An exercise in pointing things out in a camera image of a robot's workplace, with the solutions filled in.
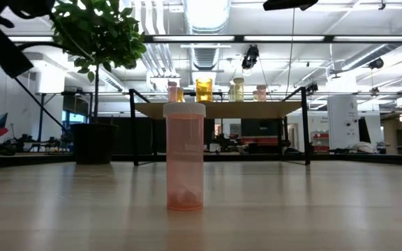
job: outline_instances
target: shelf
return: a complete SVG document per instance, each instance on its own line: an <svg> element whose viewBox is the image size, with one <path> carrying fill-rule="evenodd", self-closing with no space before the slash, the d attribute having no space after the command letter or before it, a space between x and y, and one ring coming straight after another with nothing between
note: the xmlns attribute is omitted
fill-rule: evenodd
<svg viewBox="0 0 402 251"><path fill-rule="evenodd" d="M135 104L151 119L164 119L164 102ZM299 108L301 102L204 102L206 119L279 119Z"/></svg>

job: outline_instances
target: ventilation duct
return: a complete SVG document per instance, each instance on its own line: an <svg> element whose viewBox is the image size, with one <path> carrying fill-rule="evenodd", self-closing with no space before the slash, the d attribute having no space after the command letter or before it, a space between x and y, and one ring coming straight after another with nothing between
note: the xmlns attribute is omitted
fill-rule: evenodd
<svg viewBox="0 0 402 251"><path fill-rule="evenodd" d="M187 33L224 34L228 26L229 12L230 0L184 0ZM198 70L213 70L218 63L219 55L219 49L191 49L191 61Z"/></svg>
<svg viewBox="0 0 402 251"><path fill-rule="evenodd" d="M394 33L402 34L402 28ZM386 55L389 52L392 52L393 50L398 49L401 46L402 44L372 45L362 52L352 56L351 58L346 59L345 61L335 63L335 69L330 70L329 73L343 73L346 71L354 70L361 66L365 66L366 64L380 58L381 56ZM323 75L326 75L328 73L327 71L329 69L329 63L325 63L322 66L324 68L318 68L314 72L305 76L301 81L304 81L306 79L318 79Z"/></svg>

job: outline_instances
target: ceiling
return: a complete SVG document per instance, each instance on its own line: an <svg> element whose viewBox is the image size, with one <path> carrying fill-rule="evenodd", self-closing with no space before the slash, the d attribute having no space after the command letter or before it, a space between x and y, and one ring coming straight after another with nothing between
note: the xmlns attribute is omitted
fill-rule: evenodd
<svg viewBox="0 0 402 251"><path fill-rule="evenodd" d="M278 10L265 12L262 2L256 0L232 0L228 34L348 34L348 35L401 35L402 34L402 0L385 0L386 9L378 10L381 0L319 0L319 3L307 11ZM164 1L164 25L168 34L185 34L182 2L178 0ZM5 30L11 36L44 36L50 35L50 22L45 18L21 20L14 17L10 11L4 13L15 23L15 28ZM233 77L241 77L241 59L249 44L230 44L230 48L222 49L215 81L215 89L227 91ZM244 76L246 89L252 91L255 85L267 84L271 91L293 91L296 87L305 85L301 80L317 68L349 59L371 45L366 44L257 44L260 60L254 66L249 76ZM193 88L191 79L191 64L188 49L182 49L180 44L170 44L172 61L180 75L181 86ZM357 80L358 91L369 91L372 86L380 85L393 79L402 78L402 47L382 56L385 66L371 72L368 68L358 68L340 75ZM81 86L86 90L94 87L85 77L76 73L72 61L66 78L67 86ZM138 91L153 91L147 84L147 69L138 62L134 70L117 68L113 70L125 89L134 88ZM335 79L327 74L316 77L319 91L351 91L345 84L327 84ZM113 91L106 86L101 91ZM381 89L381 91L400 91L402 82Z"/></svg>

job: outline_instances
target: jar lid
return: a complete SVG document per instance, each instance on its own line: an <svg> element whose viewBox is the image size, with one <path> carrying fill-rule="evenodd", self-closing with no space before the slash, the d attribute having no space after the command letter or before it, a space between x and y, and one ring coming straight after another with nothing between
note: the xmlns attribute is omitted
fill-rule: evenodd
<svg viewBox="0 0 402 251"><path fill-rule="evenodd" d="M244 78L243 77L236 77L234 78L234 83L235 84L243 84L244 83Z"/></svg>
<svg viewBox="0 0 402 251"><path fill-rule="evenodd" d="M169 102L164 105L164 117L171 114L194 114L206 116L206 106L197 102Z"/></svg>

